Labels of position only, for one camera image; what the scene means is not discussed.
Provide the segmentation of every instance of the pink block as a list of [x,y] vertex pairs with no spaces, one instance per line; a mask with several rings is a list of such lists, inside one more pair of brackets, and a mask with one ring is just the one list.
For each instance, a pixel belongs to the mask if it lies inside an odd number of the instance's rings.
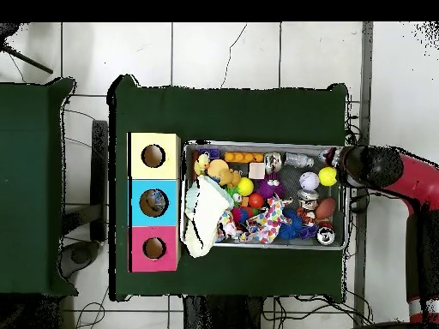
[[[132,228],[132,271],[131,272],[173,272],[180,259],[177,227],[133,227]],[[143,252],[143,244],[149,238],[157,237],[165,243],[165,254],[159,259],[150,259]]]

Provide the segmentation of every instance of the white ball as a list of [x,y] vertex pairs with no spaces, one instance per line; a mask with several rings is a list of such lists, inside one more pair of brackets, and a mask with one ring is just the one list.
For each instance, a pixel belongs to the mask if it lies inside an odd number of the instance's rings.
[[307,171],[306,173],[302,174],[299,179],[300,186],[303,189],[307,190],[314,190],[316,189],[319,184],[319,176],[316,173],[313,173],[312,171]]

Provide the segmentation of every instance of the yellow block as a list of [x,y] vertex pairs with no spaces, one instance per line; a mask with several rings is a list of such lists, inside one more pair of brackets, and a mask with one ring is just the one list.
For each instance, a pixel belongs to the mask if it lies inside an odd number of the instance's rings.
[[181,142],[177,135],[131,133],[130,137],[133,179],[178,179],[180,177]]

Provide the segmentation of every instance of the dark green table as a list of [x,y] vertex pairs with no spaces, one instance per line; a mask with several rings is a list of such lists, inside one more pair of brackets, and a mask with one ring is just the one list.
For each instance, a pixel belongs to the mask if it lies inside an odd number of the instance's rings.
[[116,206],[110,208],[111,297],[328,294],[340,302],[342,251],[212,248],[207,256],[193,259],[183,248],[176,272],[129,273],[126,133],[174,133],[182,143],[216,140],[344,146],[346,95],[344,85],[332,85],[328,90],[195,90],[141,88],[129,75],[118,77],[107,98],[109,196],[110,206]]
[[60,110],[75,81],[0,84],[0,292],[74,295],[58,273]]

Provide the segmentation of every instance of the yellow ball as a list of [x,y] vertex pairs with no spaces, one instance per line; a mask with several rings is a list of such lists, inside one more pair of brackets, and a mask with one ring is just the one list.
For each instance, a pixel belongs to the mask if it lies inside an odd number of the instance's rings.
[[251,195],[253,193],[253,188],[253,182],[249,178],[241,178],[238,183],[238,193],[240,193],[243,197]]
[[326,187],[331,187],[337,183],[337,170],[330,166],[323,168],[319,171],[320,183]]

